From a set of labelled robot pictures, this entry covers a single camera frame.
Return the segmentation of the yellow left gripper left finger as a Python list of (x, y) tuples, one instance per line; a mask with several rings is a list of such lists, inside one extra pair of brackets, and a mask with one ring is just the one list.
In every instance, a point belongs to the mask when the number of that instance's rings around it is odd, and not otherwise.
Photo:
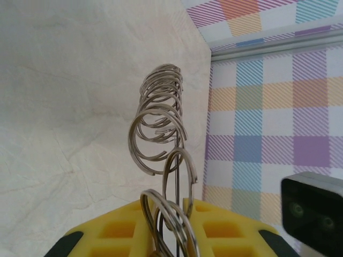
[(70, 229), (47, 256), (150, 256), (153, 239), (140, 200)]

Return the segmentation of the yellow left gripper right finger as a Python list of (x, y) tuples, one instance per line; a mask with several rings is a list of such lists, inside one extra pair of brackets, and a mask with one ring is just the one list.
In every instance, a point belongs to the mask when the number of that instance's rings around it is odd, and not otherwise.
[(263, 222), (198, 199), (189, 218), (200, 256), (297, 256), (297, 252)]

